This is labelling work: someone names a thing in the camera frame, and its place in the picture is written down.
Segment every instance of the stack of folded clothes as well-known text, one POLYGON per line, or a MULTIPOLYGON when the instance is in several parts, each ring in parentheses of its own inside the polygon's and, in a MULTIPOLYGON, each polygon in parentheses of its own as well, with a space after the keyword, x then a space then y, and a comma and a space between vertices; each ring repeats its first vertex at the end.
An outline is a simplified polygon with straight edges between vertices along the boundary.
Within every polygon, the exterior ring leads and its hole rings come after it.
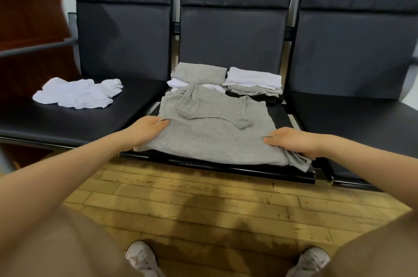
POLYGON ((194 63, 179 63, 171 73, 167 84, 171 91, 186 90, 189 84, 200 84, 208 89, 225 93, 222 84, 225 82, 226 68, 194 63))
POLYGON ((231 67, 223 84, 238 95, 266 95, 279 97, 282 92, 282 77, 268 72, 242 70, 231 67))
POLYGON ((231 97, 202 84, 222 85, 225 75, 225 68, 179 64, 172 76, 190 84, 162 98, 159 116, 169 118, 170 124, 134 150, 155 149, 224 164, 291 165, 306 172, 308 158, 263 142, 263 136, 275 130, 264 101, 231 97))

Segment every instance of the white cloth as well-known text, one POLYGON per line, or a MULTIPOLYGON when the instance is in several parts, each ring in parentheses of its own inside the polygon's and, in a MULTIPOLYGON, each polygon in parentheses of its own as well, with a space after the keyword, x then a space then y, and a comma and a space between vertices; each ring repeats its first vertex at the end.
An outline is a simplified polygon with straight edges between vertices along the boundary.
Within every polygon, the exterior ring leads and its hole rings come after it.
POLYGON ((231 67, 224 86, 241 85, 243 87, 259 86, 266 89, 276 90, 282 87, 282 76, 268 72, 243 70, 231 67))
MULTIPOLYGON (((185 82, 185 81, 183 81, 181 79, 178 79, 178 78, 172 78, 171 80, 167 81, 167 84, 169 85, 169 87, 172 88, 171 91, 173 91, 173 92, 175 92, 175 91, 177 91, 181 88, 185 88, 189 85, 188 82, 185 82)), ((222 93, 226 92, 225 88, 223 88, 222 86, 217 85, 217 84, 201 84, 201 86, 206 87, 208 89, 216 90, 216 91, 219 91, 219 92, 222 92, 222 93)))
POLYGON ((94 84, 92 79, 67 82, 55 77, 44 84, 32 99, 43 104, 58 103, 66 108, 105 108, 113 102, 112 97, 121 93, 122 88, 119 79, 107 79, 94 84))

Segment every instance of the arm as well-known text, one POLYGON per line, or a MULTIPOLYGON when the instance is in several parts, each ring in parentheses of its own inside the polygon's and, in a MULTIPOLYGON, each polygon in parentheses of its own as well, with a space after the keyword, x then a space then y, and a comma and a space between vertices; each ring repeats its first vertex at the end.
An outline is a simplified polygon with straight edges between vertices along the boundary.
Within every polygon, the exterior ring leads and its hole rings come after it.
POLYGON ((418 159, 334 135, 302 132, 288 127, 270 134, 274 137, 264 138, 266 144, 303 153, 311 159, 331 159, 412 209, 418 210, 418 159))
POLYGON ((153 139, 169 121, 145 116, 130 127, 0 179, 0 247, 12 242, 116 154, 153 139))

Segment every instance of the chair backrest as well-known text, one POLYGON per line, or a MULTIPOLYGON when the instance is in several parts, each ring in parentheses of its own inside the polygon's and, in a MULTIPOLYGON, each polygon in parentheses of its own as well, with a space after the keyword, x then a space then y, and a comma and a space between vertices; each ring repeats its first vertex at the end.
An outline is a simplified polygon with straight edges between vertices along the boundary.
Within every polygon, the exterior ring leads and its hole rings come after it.
POLYGON ((290 0, 180 3, 180 61, 278 74, 290 0))
POLYGON ((300 0, 286 92, 398 99, 418 0, 300 0))
POLYGON ((77 0, 81 71, 167 80, 172 0, 77 0))

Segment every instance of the wooden floor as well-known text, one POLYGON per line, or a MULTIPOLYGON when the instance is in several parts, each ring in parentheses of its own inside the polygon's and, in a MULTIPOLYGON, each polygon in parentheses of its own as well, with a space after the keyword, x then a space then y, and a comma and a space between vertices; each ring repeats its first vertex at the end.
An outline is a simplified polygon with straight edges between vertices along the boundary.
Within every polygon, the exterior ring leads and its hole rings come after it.
POLYGON ((278 277, 408 207, 384 193, 115 159, 68 197, 121 250, 146 240, 168 277, 278 277))

